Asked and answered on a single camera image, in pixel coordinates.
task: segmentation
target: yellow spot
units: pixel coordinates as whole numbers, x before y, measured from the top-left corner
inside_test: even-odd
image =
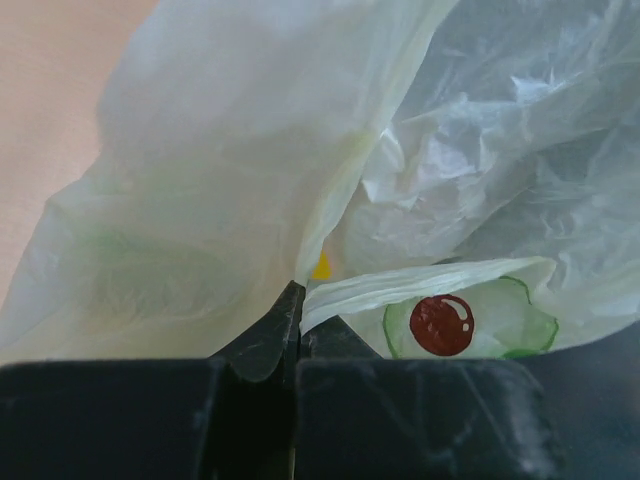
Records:
[[[316,265],[316,269],[313,271],[311,278],[314,280],[329,280],[331,277],[331,266],[329,265],[329,259],[327,255],[322,252],[320,254],[320,261]]]

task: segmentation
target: beige surface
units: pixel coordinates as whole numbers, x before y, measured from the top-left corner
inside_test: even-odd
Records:
[[[45,200],[98,151],[94,110],[156,0],[0,0],[0,303]]]

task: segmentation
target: red circle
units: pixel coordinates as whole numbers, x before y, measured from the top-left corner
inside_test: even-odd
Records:
[[[464,308],[467,318],[460,318],[456,309],[444,300]],[[474,327],[471,308],[467,302],[454,295],[423,298],[411,312],[409,320],[411,333],[420,346],[440,357],[463,352],[471,343]]]

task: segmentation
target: plastic bag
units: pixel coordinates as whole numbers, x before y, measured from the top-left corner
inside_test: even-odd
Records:
[[[626,0],[461,1],[327,241],[346,280],[311,292],[304,329],[341,314],[388,356],[517,356],[636,320],[639,20]]]
[[[0,313],[0,361],[207,356],[304,282],[454,0],[162,0]]]

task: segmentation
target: dark gray surface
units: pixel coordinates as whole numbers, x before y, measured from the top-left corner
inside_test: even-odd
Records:
[[[568,479],[640,479],[640,323],[522,363],[546,391]]]

